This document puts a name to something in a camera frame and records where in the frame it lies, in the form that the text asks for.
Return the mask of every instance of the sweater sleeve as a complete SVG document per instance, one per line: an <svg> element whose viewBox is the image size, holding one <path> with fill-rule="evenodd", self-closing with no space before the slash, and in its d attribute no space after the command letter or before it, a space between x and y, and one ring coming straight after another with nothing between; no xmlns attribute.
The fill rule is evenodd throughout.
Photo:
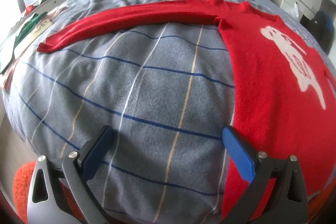
<svg viewBox="0 0 336 224"><path fill-rule="evenodd" d="M37 51L51 53L83 39L138 25L166 22L217 25L223 11L223 0L177 0L112 8L64 27L40 43Z"/></svg>

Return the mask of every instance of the red sweater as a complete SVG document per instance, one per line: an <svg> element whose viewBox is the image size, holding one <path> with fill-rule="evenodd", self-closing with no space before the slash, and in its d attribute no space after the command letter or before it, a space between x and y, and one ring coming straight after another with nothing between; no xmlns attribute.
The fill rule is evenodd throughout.
<svg viewBox="0 0 336 224"><path fill-rule="evenodd" d="M324 188L336 161L336 81L319 54L279 16L248 2L177 0L106 10L66 26L41 43L50 53L71 43L143 24L182 22L218 25L231 58L235 84L234 128L256 151L274 158L296 155L307 195ZM246 188L230 162L222 215ZM270 195L272 184L256 215Z"/></svg>

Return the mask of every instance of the blue plaid bedsheet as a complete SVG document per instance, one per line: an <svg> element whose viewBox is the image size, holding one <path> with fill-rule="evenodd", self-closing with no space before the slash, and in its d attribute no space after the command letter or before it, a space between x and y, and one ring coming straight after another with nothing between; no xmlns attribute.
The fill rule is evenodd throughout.
<svg viewBox="0 0 336 224"><path fill-rule="evenodd" d="M162 0L68 0L69 8L29 47L3 92L13 128L38 154L78 150L102 125L118 138L88 184L125 223L219 223L235 87L216 26L138 26L37 53L48 35L85 16ZM242 2L245 0L226 0ZM330 60L298 22L269 0L246 0L279 14Z"/></svg>

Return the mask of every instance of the blue gripper pad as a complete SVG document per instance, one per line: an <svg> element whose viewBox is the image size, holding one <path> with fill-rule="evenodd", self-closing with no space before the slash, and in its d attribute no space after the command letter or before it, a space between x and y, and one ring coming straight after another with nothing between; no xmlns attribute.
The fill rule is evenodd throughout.
<svg viewBox="0 0 336 224"><path fill-rule="evenodd" d="M222 142L241 178L251 183L255 176L255 163L230 127L223 129Z"/></svg>
<svg viewBox="0 0 336 224"><path fill-rule="evenodd" d="M100 135L98 140L96 140L94 146L83 161L83 173L81 178L84 181L94 178L105 154L111 148L115 135L116 133L112 127L105 126L103 133Z"/></svg>

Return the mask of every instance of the navy stripe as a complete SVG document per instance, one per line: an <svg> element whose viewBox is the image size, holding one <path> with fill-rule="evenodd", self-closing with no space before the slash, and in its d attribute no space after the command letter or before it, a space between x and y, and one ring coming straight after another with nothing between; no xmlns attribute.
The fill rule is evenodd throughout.
<svg viewBox="0 0 336 224"><path fill-rule="evenodd" d="M152 125L152 126L155 126L155 127L160 127L160 128L164 128L164 129L168 129L168 130L172 130L172 131L178 131L178 132L186 133L186 134L189 134L189 135L205 137L205 138L208 138L208 139L214 139L214 140L218 140L218 141L222 140L222 138L217 137L217 136L207 135L207 134L204 134L204 133L194 132L194 131L190 131L190 130L186 130L186 129L182 129L182 128L171 127L171 126L168 126L168 125L160 124L158 122L153 122L153 121L141 119L141 118L138 118L138 117L127 115L127 114L124 114L124 117L127 118L127 119L130 119L130 120L137 121L137 122L142 122L144 124L149 124L149 125Z"/></svg>
<svg viewBox="0 0 336 224"><path fill-rule="evenodd" d="M26 142L26 140L29 140L27 138L27 136L24 134L24 132L19 128L20 132L22 133L22 135L20 135L18 132L17 132L17 135L19 136L19 138L21 139L22 142Z"/></svg>
<svg viewBox="0 0 336 224"><path fill-rule="evenodd" d="M157 37L157 38L153 38L153 37L150 37L150 36L147 35L147 34L144 34L144 33L142 33L142 32L139 32L139 31L128 30L128 31L126 31L126 32L132 32L132 33L137 33L137 34L140 34L140 35L144 35L144 36L146 36L146 37L148 37L148 38L150 38L150 39L159 39L158 37ZM186 41L186 42L188 42L188 43L190 43L190 44L192 44L192 45L194 45L194 46L197 46L197 47L201 47L201 48L208 49L208 50L220 50L220 51L226 51L226 52L228 52L227 49L223 49L223 48L210 48L210 47L206 47L206 46L202 46L202 45L197 45L197 44L192 43L192 42L190 42L189 40L186 40L185 38L183 38L183 37L179 37L179 36L169 35L169 36L162 36L161 39L162 39L162 38L180 38L180 39L183 39L184 41Z"/></svg>
<svg viewBox="0 0 336 224"><path fill-rule="evenodd" d="M89 104L92 104L102 110L105 110L107 112L110 112L112 114L115 114L115 115L118 115L118 116L121 116L121 113L120 112L117 112L117 111L114 111L112 109L109 109L107 107L104 107L98 103L95 103L89 99L87 99L86 97L83 97L77 93L75 93L70 87L68 87L67 85L61 83L60 81L58 80L55 80L53 79L52 77L40 72L38 69L34 68L32 65L24 62L24 61L21 61L20 62L28 65L29 67L31 67L33 70L35 70L36 72L38 72L39 74L43 75L44 77L46 77L47 79L57 83L58 85L66 88L68 91L70 91L74 96L88 102ZM159 127L159 128L164 128L164 129L168 129L168 130L172 130L172 131L177 131L177 132L181 132L181 133L186 133L186 134L189 134L189 135L194 135L194 136L200 136L200 137L205 137L205 138L209 138L209 139L214 139L214 140L218 140L218 141L221 141L222 139L217 137L217 136L212 136L212 135L207 135L207 134L204 134L204 133L199 133L199 132L194 132L194 131L190 131L190 130L186 130L186 129L181 129L181 128L176 128L176 127L171 127L171 126L168 126L168 125L164 125L164 124L160 124L158 122L153 122L153 121L149 121L149 120L145 120L145 119L141 119L141 118L138 118L138 117L134 117L134 116L131 116L131 115L126 115L124 114L124 118L126 119L130 119L130 120L134 120L134 121L138 121L138 122L142 122L144 124L148 124L148 125L152 125L152 126L156 126L156 127Z"/></svg>
<svg viewBox="0 0 336 224"><path fill-rule="evenodd" d="M200 26L200 25L192 25L192 24L186 24L186 23L181 23L181 24L183 24L183 25L186 25L186 26L191 26L191 27L199 27L199 28L201 28L201 26ZM218 31L218 29L217 29L217 28L208 28L208 27L204 27L204 26L203 26L203 29L207 29L207 30L215 30L215 31Z"/></svg>
<svg viewBox="0 0 336 224"><path fill-rule="evenodd" d="M12 81L20 99L22 100L22 102L26 105L26 107L32 112L32 114L34 114L36 116L36 118L38 120L42 120L40 116L38 116L38 114L36 112L33 111L33 109L26 103L26 101L22 98L21 94L19 93L14 81ZM58 136L59 138L61 138L63 141L65 141L68 145L70 145L71 147L73 147L74 149L76 150L80 150L79 147L77 147L76 145L74 145L72 142L68 141L66 138L64 138L63 136L61 136L58 132L56 132L56 130L54 130L50 125L48 125L45 121L42 121L43 125L45 125L52 133L54 133L56 136ZM103 161L102 162L104 165L109 165L109 163L107 161ZM188 188L188 187L184 187L184 186L181 186L181 185L178 185L178 184L173 184L173 183L164 183L164 182L161 182L161 181L156 181L156 180L152 180L152 179L148 179L148 178L145 178L145 177L142 177L140 175L137 175L135 173L132 173L130 171L127 171L125 169L122 169L116 165L113 165L111 164L111 167L121 171L121 172L124 172L128 175L131 175L131 176L134 176L134 177L137 177L137 178L140 178L140 179L143 179L145 181L148 181L148 182L152 182L152 183L156 183L156 184L160 184L160 185L167 185L167 186L171 186L171 187L176 187L176 188L181 188L181 189L186 189L186 190L190 190L192 192L196 192L196 193L199 193L199 194L204 194L204 195L207 195L207 196L214 196L214 195L217 195L217 193L213 193L213 194L209 194L209 193L202 193L200 191L197 191L197 190L194 190L194 189L191 189L191 188Z"/></svg>
<svg viewBox="0 0 336 224"><path fill-rule="evenodd" d="M182 70L172 70L172 69L153 67L153 66L144 66L144 68L146 68L146 69L156 69L156 70L167 70L167 71L173 72L173 73L186 74L186 75L192 75L192 76L201 76L201 77L204 77L205 79L207 79L211 82L215 82L215 83L221 84L223 86L226 86L226 87L229 87L229 88L232 88L232 89L235 88L235 86L233 86L233 85L229 85L229 84L226 84L226 83L221 82L219 80L212 79L212 78L207 77L206 75L200 74L200 73L190 73L190 72L184 72Z"/></svg>
<svg viewBox="0 0 336 224"><path fill-rule="evenodd" d="M212 197L212 196L217 196L218 193L204 193L204 192L200 192L200 191L197 191L197 190L194 190L194 189L191 189L189 187L185 187L185 186L181 186L181 185L177 185L177 184L173 184L173 183L169 183L169 182L162 182L162 181L156 181L156 180L152 180L152 179L149 179L149 178L145 178L143 176L140 176L140 175L137 175L133 172L130 172L128 170L125 170L123 168L120 168L119 166L116 166L114 164L111 164L111 166L114 168L114 169L117 169L123 173L126 173L126 174L129 174L133 177L137 177L139 179L142 179L142 180L145 180L145 181L148 181L148 182L152 182L152 183L155 183L155 184L159 184L159 185L167 185L167 186L172 186L172 187L176 187L176 188L181 188L181 189L185 189L185 190L189 190L189 191L192 191L192 192L195 192L197 194L201 194L201 195L205 195L205 196L208 196L208 197Z"/></svg>
<svg viewBox="0 0 336 224"><path fill-rule="evenodd" d="M40 120L42 122L43 125L45 125L48 129L51 130L52 133L54 133L55 135L57 135L59 138L61 138L64 142L66 142L68 145L72 146L73 148L79 150L79 147L75 146L73 143L69 142L66 138L64 138L62 135L60 135L58 132L56 132L56 130L54 130L51 126L49 126L45 121L42 120L42 118L40 116L38 116L38 114L36 112L33 111L33 109L25 102L25 100L21 97L16 85L14 84L14 82L12 82L14 87L17 90L17 93L20 97L20 99L23 101L23 103L26 105L26 107L32 112L32 114L34 114L36 116L36 118L38 120Z"/></svg>
<svg viewBox="0 0 336 224"><path fill-rule="evenodd" d="M104 209L105 209L106 211L109 211L109 212L113 212L113 213L117 213L117 214L122 214L122 215L127 215L127 216L129 216L130 218L133 218L133 219L142 221L142 222L144 222L144 223L152 223L152 224L155 224L155 222L149 222L149 221L146 221L146 220L142 220L142 219L140 219L140 218L131 216L131 215L129 215L129 214L126 213L126 212L120 212L120 211L116 211L116 210L108 209L108 208L105 208L105 207L104 207Z"/></svg>
<svg viewBox="0 0 336 224"><path fill-rule="evenodd" d="M116 60L116 61L120 61L120 62L123 62L123 63L128 63L128 64L132 64L132 65L135 65L137 67L141 67L140 64L138 63L135 63L135 62L132 62L132 61L129 61L129 60L125 60L125 59L120 59L120 58L117 58L117 57L114 57L114 56L111 56L111 55L104 55L104 56L100 56L100 57L91 57L91 56L88 56L88 55L84 55L84 54L80 54L72 49L63 49L62 51L65 51L65 50L68 50L72 53L75 53L75 54L78 54L82 57L86 57L88 59L92 59L92 60L102 60L104 58L108 58L108 59L112 59L112 60ZM216 80L216 79L212 79L210 77L207 77L206 75L204 74L201 74L201 73L190 73L190 72L185 72L185 71L182 71L182 70L173 70L173 69L168 69L168 68L162 68L162 67L155 67L155 66L144 66L143 67L144 69L154 69L154 70L165 70L165 71L168 71L168 72L172 72L172 73L178 73L178 74L185 74L185 75L192 75L192 76L200 76L200 77L203 77L211 82L214 82L214 83L218 83L218 84L221 84L223 86L226 86L228 88L232 88L234 89L235 86L233 85L229 85L229 84L226 84L224 82L221 82L219 80Z"/></svg>

